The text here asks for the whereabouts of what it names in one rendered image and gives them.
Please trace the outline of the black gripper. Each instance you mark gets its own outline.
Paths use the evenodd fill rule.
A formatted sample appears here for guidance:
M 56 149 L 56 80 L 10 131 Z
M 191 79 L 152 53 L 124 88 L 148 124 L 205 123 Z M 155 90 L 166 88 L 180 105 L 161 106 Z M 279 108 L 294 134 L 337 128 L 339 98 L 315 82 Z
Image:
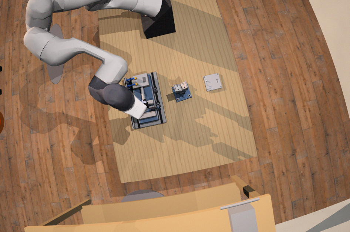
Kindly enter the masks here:
M 149 104 L 148 104 L 148 102 L 146 101 L 146 99 L 142 100 L 142 103 L 144 103 L 144 104 L 147 106 L 147 108 L 149 108 Z M 146 111 L 147 111 L 147 108 L 146 108 Z

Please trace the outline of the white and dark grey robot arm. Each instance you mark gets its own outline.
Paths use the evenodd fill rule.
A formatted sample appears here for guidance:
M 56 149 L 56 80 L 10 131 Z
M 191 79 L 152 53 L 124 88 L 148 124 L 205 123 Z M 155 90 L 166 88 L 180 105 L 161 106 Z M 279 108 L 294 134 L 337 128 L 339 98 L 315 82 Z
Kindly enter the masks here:
M 162 0 L 29 0 L 26 7 L 24 45 L 39 60 L 59 66 L 74 56 L 86 53 L 102 61 L 88 85 L 90 95 L 102 104 L 140 119 L 147 106 L 128 88 L 120 85 L 128 72 L 127 62 L 77 38 L 62 39 L 50 33 L 53 13 L 84 7 L 88 11 L 123 9 L 155 17 Z

